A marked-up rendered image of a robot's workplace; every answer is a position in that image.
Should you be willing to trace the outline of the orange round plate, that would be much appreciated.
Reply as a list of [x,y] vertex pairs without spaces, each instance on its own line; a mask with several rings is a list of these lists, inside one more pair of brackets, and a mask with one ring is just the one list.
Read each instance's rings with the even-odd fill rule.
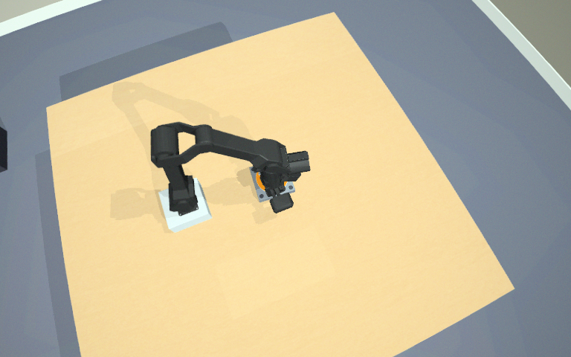
[[[263,191],[265,191],[265,186],[262,185],[262,182],[261,182],[261,180],[260,180],[260,178],[259,178],[260,176],[258,175],[259,173],[260,173],[260,172],[258,172],[258,173],[256,174],[257,184],[258,184],[258,186],[260,187],[260,189],[262,189]],[[284,184],[284,185],[286,186],[287,183],[288,183],[288,182],[285,181],[285,184]]]

